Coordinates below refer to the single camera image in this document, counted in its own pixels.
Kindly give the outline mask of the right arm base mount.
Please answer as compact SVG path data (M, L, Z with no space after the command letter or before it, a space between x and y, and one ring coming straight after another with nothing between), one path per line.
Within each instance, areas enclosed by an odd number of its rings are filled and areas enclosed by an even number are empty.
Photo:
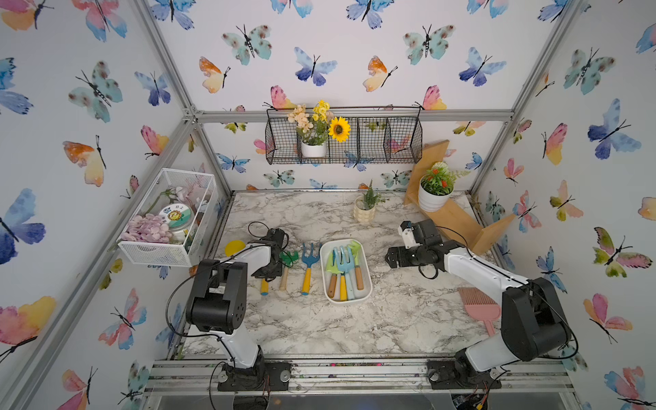
M490 376L490 371L477 372L461 360L429 360L426 378L434 390L497 390L502 383Z

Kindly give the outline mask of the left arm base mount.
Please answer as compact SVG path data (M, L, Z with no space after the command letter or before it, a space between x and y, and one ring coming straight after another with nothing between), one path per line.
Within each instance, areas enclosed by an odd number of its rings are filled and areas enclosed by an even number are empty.
M288 391L291 365L286 361L257 360L241 369L223 364L212 377L218 391Z

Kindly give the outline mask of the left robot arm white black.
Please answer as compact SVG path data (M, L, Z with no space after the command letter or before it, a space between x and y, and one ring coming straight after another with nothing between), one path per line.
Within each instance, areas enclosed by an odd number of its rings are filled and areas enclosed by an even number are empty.
M229 364L252 369L261 348L243 326L249 278L275 279L282 275L281 258L288 242L285 231L270 229L254 242L222 260L206 259L196 270L186 304L186 322L204 336L220 340Z

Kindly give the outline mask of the white storage box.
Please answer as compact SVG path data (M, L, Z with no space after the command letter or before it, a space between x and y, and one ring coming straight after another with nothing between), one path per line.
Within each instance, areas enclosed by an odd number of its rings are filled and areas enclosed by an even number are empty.
M372 295L372 276L365 249L355 239L333 240L320 249L324 294L333 304L365 302Z

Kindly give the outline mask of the green fork wooden handle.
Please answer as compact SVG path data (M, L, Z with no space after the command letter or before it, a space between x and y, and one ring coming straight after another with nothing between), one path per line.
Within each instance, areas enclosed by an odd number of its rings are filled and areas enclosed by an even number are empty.
M329 273L329 285L327 290L328 297L331 300L338 301L340 298L339 280L341 272L338 269L336 249L333 249L326 263L326 271Z

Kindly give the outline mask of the green rake wooden handle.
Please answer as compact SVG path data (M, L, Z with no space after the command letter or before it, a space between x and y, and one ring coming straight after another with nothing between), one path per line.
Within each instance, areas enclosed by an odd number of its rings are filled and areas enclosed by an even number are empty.
M299 260L299 254L297 251L290 253L288 251L282 251L280 254L281 262L283 264L283 274L281 276L281 281L279 285L280 290L286 290L289 278L289 271L294 266L294 264Z

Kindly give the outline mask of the green shovel wooden handle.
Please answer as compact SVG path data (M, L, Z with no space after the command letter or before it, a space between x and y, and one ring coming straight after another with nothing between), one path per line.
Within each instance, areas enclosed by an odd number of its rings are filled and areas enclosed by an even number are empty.
M364 290L364 280L363 280L363 275L359 262L361 244L355 240L352 240L348 248L351 251L352 260L354 263L354 272L355 272L357 290Z

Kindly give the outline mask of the blue rake yellow handle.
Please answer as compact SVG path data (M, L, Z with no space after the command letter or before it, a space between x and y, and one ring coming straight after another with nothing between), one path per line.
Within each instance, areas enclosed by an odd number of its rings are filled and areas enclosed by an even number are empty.
M343 276L343 271L341 270L342 263L341 263L341 252L340 248L336 249L336 256L337 256L337 263L338 263L338 269L341 272L340 275L340 280L339 280L339 285L340 285L340 301L341 302L348 302L346 300L346 295L345 295L345 284L344 284L344 276Z

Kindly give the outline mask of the light blue fork pale handle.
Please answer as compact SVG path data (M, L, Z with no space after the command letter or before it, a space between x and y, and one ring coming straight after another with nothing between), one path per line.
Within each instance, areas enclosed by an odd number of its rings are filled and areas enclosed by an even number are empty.
M355 300L355 291L351 279L351 273L354 270L352 254L349 249L349 246L347 247L342 246L340 248L340 252L341 252L341 263L342 263L341 270L343 271L343 276L344 276L346 300L353 301Z

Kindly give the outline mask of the teal shovel yellow handle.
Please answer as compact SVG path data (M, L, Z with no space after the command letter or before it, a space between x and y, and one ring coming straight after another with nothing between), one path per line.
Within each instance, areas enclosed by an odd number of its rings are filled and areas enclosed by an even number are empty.
M260 293L262 296L267 296L269 294L269 283L266 279L261 280Z

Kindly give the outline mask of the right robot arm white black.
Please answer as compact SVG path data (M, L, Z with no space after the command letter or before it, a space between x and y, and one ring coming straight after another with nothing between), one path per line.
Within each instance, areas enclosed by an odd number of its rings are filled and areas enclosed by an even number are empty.
M552 360L550 353L570 342L579 346L552 283L499 268L475 256L461 234L442 239L439 228L432 220L403 221L404 244L389 248L385 260L390 268L432 267L435 273L424 276L429 280L440 273L459 277L500 308L500 331L456 355L462 372L478 375L517 361Z

